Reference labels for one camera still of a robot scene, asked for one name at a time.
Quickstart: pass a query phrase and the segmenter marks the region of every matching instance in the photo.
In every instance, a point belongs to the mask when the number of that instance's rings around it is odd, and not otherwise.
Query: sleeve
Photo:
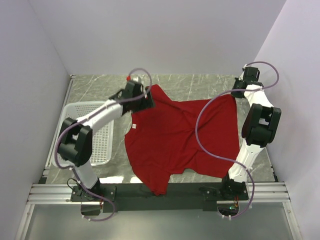
[[[153,192],[155,195],[164,195],[171,174],[156,166],[132,166],[134,174]]]

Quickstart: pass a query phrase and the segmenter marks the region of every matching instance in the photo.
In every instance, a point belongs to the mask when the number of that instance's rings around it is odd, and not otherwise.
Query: red object
[[[198,145],[195,125],[209,100],[172,101],[158,85],[151,88],[154,108],[133,113],[125,135],[126,152],[136,176],[156,195],[165,194],[171,174],[193,169],[223,178],[232,162],[206,154]],[[237,105],[231,95],[211,103],[199,122],[199,139],[218,156],[236,159],[239,153]]]

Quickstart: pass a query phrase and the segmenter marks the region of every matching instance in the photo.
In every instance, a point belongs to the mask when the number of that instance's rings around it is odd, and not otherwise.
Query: white laundry basket
[[[91,113],[93,110],[99,108],[104,103],[104,101],[83,101],[66,105],[63,108],[60,118],[58,133],[60,133],[61,125],[66,118],[77,119]],[[114,121],[111,121],[93,136],[92,155],[90,157],[90,163],[92,166],[106,164],[111,159],[113,132]],[[59,163],[63,162],[63,159],[59,154],[58,160]],[[51,156],[51,162],[56,165],[53,154]]]

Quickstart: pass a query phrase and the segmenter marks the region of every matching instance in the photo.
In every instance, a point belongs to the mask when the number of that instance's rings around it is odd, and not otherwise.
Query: plastic basket
[[[61,125],[66,118],[77,119],[85,116],[99,108],[104,103],[104,101],[83,101],[66,105],[61,114],[58,132],[60,132]],[[114,121],[111,121],[93,136],[92,155],[90,157],[90,163],[92,166],[106,164],[111,159],[113,132]],[[51,160],[54,164],[55,161],[53,159],[53,155],[51,156]],[[64,162],[59,154],[58,161],[60,163]]]

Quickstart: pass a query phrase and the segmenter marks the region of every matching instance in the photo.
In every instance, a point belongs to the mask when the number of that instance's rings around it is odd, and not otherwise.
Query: metal frame
[[[70,76],[70,83],[66,91],[62,108],[67,104],[75,75]],[[55,140],[59,131],[57,125],[53,140],[49,149],[48,157],[42,177],[47,177],[51,155]],[[252,183],[247,184],[249,192],[252,191]],[[36,205],[99,205],[100,202],[71,202],[72,190],[66,184],[33,184],[26,202],[21,222],[16,234],[16,240],[24,240]],[[217,204],[229,204],[232,201],[217,201]],[[302,240],[302,235],[295,214],[292,209],[291,200],[284,182],[256,182],[253,203],[283,203],[287,221],[294,240]]]

